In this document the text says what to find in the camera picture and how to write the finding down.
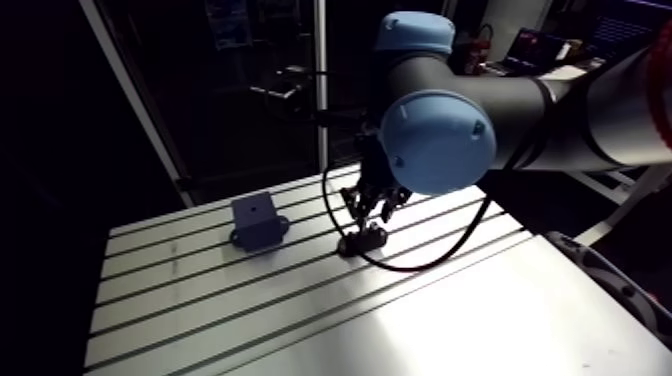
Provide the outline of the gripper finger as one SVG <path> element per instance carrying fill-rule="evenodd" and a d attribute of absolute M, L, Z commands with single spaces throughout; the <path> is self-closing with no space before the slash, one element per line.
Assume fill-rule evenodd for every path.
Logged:
<path fill-rule="evenodd" d="M 370 212 L 377 204 L 377 188 L 370 184 L 358 184 L 341 188 L 339 193 L 358 230 L 363 231 Z"/>
<path fill-rule="evenodd" d="M 387 223 L 394 211 L 405 205 L 410 199 L 412 192 L 407 188 L 399 185 L 391 187 L 383 187 L 377 189 L 377 200 L 382 201 L 382 209 L 380 218 L 384 223 Z"/>

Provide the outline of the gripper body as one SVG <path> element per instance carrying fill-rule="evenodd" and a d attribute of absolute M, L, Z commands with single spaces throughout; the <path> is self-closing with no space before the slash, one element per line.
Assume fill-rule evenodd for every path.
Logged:
<path fill-rule="evenodd" d="M 360 192 L 398 189 L 400 184 L 393 176 L 388 157 L 375 134 L 358 136 L 358 151 L 361 154 Z"/>

